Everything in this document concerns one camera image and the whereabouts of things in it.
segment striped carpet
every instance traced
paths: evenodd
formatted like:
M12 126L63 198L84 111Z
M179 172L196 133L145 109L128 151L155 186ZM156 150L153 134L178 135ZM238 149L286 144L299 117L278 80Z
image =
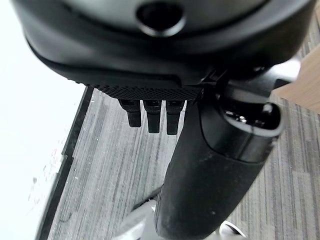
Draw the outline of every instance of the striped carpet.
M313 19L300 54L319 40ZM320 119L286 100L272 100L283 109L287 128L229 220L252 240L317 240ZM166 135L165 114L160 134L148 134L145 112L142 127L129 128L119 103L95 90L49 239L110 240L132 207L161 186L177 140Z

